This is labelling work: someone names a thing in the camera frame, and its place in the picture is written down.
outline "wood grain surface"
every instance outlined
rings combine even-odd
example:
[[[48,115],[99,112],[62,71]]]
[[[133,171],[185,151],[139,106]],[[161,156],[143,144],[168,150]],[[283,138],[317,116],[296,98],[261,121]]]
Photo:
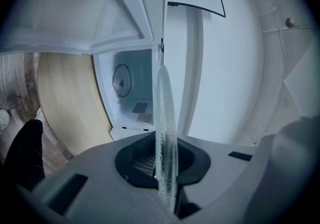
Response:
[[[34,119],[40,106],[36,72],[40,53],[0,56],[0,109],[10,115],[10,123],[0,134],[0,162],[4,164],[8,150],[23,125]],[[52,132],[43,128],[42,159],[46,176],[64,166],[73,154]]]
[[[43,114],[73,154],[112,141],[92,56],[42,53],[37,72]]]

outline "light wood panel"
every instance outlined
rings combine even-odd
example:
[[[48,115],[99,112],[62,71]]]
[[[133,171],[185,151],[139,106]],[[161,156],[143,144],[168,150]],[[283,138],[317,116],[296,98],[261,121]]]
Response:
[[[0,162],[23,125],[35,118],[39,108],[36,72],[40,53],[0,56],[0,109],[10,115],[10,123],[0,134]],[[46,176],[64,166],[74,156],[46,123],[42,134],[42,159]]]
[[[42,53],[37,72],[43,114],[72,153],[112,141],[92,56]]]

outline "small vent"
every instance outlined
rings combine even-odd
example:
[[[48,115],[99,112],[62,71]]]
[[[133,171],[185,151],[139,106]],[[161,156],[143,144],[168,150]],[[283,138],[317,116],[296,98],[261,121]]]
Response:
[[[112,25],[112,34],[123,32],[128,30],[128,27],[125,24],[125,20],[122,20],[120,16],[117,16],[116,21]]]
[[[151,123],[152,114],[139,114],[137,122]]]
[[[143,114],[145,113],[147,107],[148,103],[136,103],[134,109],[132,110],[132,113]]]

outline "black slot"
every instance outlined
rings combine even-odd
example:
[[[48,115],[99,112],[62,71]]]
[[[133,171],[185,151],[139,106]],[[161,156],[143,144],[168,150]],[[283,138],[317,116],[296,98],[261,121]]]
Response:
[[[239,152],[231,152],[230,154],[228,154],[228,156],[237,158],[237,159],[241,159],[244,161],[250,161],[252,158],[252,155],[250,154],[243,154],[243,153],[239,153]]]
[[[85,185],[88,177],[75,174],[49,202],[48,206],[56,213],[63,215]]]

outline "transparent plastic blade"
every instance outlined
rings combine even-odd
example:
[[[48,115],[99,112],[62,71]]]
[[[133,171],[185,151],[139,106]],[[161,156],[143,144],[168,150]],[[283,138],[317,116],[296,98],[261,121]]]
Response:
[[[155,174],[159,183],[159,196],[173,212],[177,193],[178,172],[177,132],[174,102],[169,74],[165,66],[158,73],[155,113]]]

